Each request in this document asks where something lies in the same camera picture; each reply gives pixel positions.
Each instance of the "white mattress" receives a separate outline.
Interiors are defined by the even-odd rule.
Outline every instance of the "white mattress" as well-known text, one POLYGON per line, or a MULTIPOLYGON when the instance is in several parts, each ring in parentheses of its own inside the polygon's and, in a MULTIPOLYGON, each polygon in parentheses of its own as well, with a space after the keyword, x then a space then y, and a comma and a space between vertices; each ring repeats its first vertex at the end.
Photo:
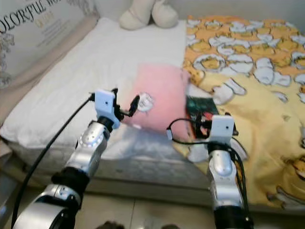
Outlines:
MULTIPOLYGON (((172 29, 150 25, 126 31, 107 18, 74 47, 19 102, 5 120, 0 134, 9 140, 19 157, 32 164, 38 152, 85 101, 89 92, 119 88, 118 102, 128 95, 142 62, 181 66, 185 49, 185 21, 172 29)), ((92 119, 94 104, 86 105, 53 144, 41 168, 61 168, 76 140, 92 119)), ((181 161, 165 136, 121 125, 112 132, 102 159, 130 156, 181 161)))

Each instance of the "floor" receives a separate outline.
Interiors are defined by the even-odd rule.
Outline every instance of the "floor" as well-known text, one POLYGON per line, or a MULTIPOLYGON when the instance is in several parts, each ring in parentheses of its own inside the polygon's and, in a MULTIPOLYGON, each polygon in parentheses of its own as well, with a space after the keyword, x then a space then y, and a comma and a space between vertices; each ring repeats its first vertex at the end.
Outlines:
MULTIPOLYGON (((39 193, 39 190, 28 190, 21 210, 39 193)), ((253 218, 256 229, 305 228, 304 217, 256 213, 253 218)), ((75 228, 95 229, 107 220, 121 223, 126 229, 160 229, 166 224, 175 224, 181 229, 214 229, 209 208, 86 194, 75 228)))

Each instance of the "yellow blanket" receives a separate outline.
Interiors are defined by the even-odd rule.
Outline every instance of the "yellow blanket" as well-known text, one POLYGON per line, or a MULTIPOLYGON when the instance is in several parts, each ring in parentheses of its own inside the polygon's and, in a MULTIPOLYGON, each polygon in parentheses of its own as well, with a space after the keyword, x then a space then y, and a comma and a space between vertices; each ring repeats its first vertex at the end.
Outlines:
MULTIPOLYGON (((305 36, 285 21, 187 21, 183 67, 220 114, 234 117, 249 156, 244 165, 253 204, 305 209, 304 46, 305 36)), ((206 162, 196 165, 206 172, 206 162)))

